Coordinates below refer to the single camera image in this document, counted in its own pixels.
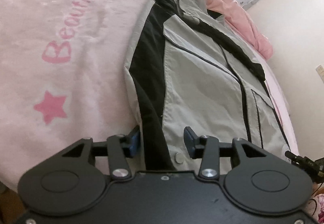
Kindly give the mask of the beige wall socket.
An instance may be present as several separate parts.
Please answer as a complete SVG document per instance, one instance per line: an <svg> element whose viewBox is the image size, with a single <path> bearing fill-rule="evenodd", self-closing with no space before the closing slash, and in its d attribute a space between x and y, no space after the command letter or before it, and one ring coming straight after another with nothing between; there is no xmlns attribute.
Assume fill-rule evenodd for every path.
<svg viewBox="0 0 324 224"><path fill-rule="evenodd" d="M321 78L324 77L324 67L322 65L318 65L316 71Z"/></svg>

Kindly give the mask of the grey and black jacket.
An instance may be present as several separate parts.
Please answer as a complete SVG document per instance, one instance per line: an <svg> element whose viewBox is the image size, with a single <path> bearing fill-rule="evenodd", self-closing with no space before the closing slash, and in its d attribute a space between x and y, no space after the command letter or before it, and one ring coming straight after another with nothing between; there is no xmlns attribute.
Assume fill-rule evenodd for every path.
<svg viewBox="0 0 324 224"><path fill-rule="evenodd" d="M187 126L279 158L289 150L260 61L203 0L148 0L124 70L147 170L199 169L184 144Z"/></svg>

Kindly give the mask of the pink cartoon blanket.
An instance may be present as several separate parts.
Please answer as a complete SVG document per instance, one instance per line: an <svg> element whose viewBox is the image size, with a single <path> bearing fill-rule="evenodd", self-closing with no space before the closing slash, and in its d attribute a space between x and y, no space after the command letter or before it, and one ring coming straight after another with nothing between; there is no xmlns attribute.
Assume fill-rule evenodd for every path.
<svg viewBox="0 0 324 224"><path fill-rule="evenodd" d="M124 63L148 0L1 0L1 182L81 138L104 141L139 126ZM260 61L289 150L298 149L284 97Z"/></svg>

